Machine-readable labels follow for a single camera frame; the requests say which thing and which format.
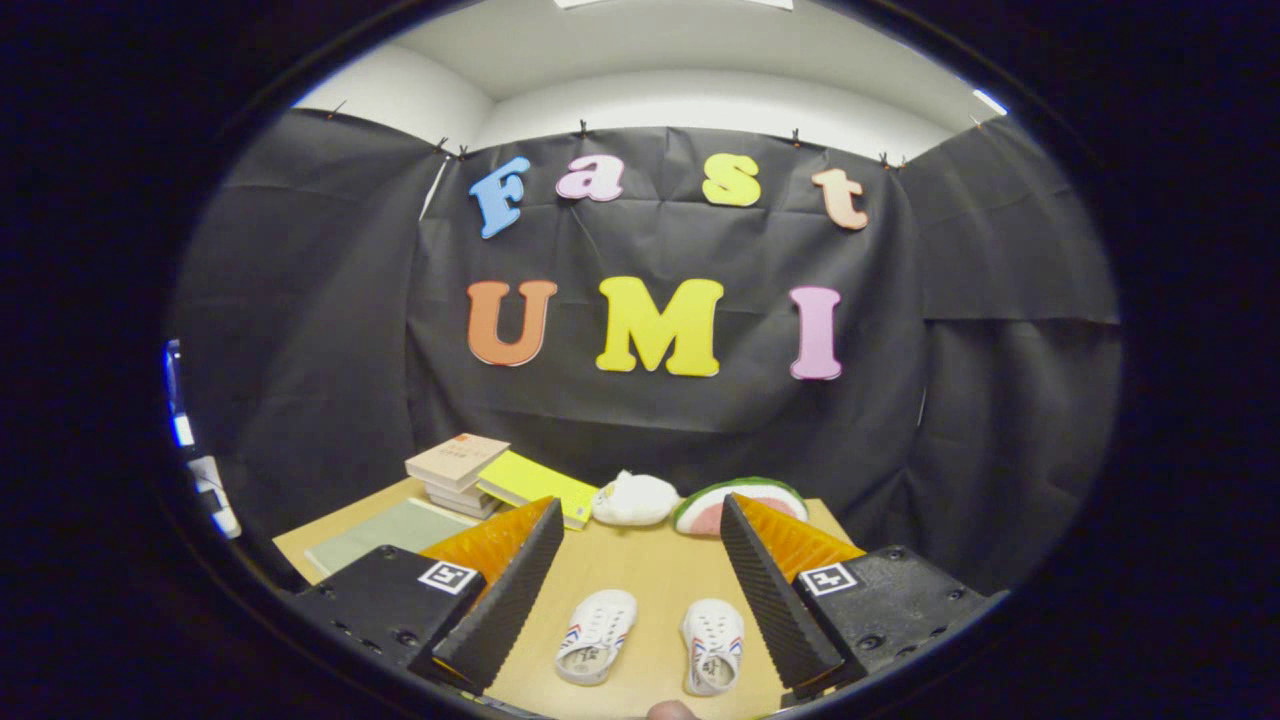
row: blue letter f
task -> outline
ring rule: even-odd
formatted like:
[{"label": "blue letter f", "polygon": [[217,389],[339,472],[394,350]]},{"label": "blue letter f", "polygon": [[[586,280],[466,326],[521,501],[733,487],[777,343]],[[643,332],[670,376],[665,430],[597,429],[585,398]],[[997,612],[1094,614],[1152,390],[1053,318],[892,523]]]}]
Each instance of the blue letter f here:
[{"label": "blue letter f", "polygon": [[516,156],[471,186],[471,195],[480,201],[480,215],[484,218],[480,237],[489,240],[520,218],[520,210],[507,205],[507,200],[516,202],[524,197],[525,183],[518,177],[511,177],[507,182],[503,179],[527,169],[529,160],[522,155]]}]

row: table surface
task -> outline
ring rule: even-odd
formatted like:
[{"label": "table surface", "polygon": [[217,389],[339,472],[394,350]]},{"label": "table surface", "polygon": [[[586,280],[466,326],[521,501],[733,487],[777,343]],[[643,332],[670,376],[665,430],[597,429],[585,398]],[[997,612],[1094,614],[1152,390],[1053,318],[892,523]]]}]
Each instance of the table surface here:
[{"label": "table surface", "polygon": [[[426,500],[421,480],[396,483],[275,538],[275,544],[316,583],[324,574],[303,555],[307,548],[410,497]],[[812,525],[849,542],[820,500],[806,502]],[[636,623],[603,684],[567,683],[553,662],[568,619],[586,596],[605,588],[635,596]],[[689,661],[680,623],[689,605],[704,597],[732,603],[746,626],[737,685],[709,698],[686,694],[682,685]],[[566,720],[644,717],[663,700],[680,700],[703,720],[741,720],[776,712],[785,692],[719,538],[682,536],[669,521],[649,528],[591,521],[585,530],[564,529],[529,620],[485,694]]]}]

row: black cloth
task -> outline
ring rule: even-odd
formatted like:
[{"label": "black cloth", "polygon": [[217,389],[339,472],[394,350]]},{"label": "black cloth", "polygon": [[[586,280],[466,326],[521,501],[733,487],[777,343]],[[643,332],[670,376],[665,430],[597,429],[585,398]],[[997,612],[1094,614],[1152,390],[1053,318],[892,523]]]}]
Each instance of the black cloth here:
[{"label": "black cloth", "polygon": [[[703,196],[716,152],[758,163],[753,206]],[[620,199],[556,195],[589,154],[626,163]],[[483,240],[467,191],[518,155],[521,217]],[[243,459],[250,479],[228,493],[261,532],[396,482],[406,457],[460,432],[593,484],[621,469],[686,495],[782,479],[856,543],[904,542],[987,591],[1023,577],[1079,507],[1115,410],[1119,313],[1088,214],[1007,120],[902,169],[728,131],[566,133],[449,160],[420,220],[442,159],[372,123],[292,111],[210,206],[174,332],[198,439]],[[828,218],[812,181],[828,168],[861,183],[867,228]],[[659,309],[686,279],[722,283],[719,373],[598,369],[598,286],[617,275],[641,278]],[[530,279],[558,286],[540,354],[481,363],[467,287],[511,286],[511,341]],[[831,382],[788,372],[787,292],[805,284],[842,296]]]},{"label": "black cloth", "polygon": [[211,199],[172,327],[197,442],[243,465],[225,489],[246,527],[274,537],[403,477],[408,268],[443,160],[291,111]]}]

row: pink letter i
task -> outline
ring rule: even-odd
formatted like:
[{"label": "pink letter i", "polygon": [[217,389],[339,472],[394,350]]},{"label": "pink letter i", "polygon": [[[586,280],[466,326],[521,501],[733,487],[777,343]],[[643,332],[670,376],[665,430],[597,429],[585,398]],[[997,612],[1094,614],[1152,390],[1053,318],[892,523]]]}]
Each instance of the pink letter i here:
[{"label": "pink letter i", "polygon": [[800,309],[800,357],[791,364],[791,377],[797,380],[838,378],[832,325],[840,293],[829,287],[797,287],[791,290],[791,300]]}]

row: white shoe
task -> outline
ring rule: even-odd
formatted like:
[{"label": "white shoe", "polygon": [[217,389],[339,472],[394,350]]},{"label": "white shoe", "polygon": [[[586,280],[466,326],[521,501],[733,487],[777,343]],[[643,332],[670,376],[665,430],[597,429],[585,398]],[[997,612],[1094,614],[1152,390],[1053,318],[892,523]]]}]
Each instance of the white shoe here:
[{"label": "white shoe", "polygon": [[591,593],[573,610],[564,642],[556,653],[556,671],[579,685],[603,683],[635,621],[636,598],[631,593]]},{"label": "white shoe", "polygon": [[737,684],[742,664],[742,616],[723,600],[704,598],[689,606],[680,625],[689,650],[685,692],[712,696]]}]

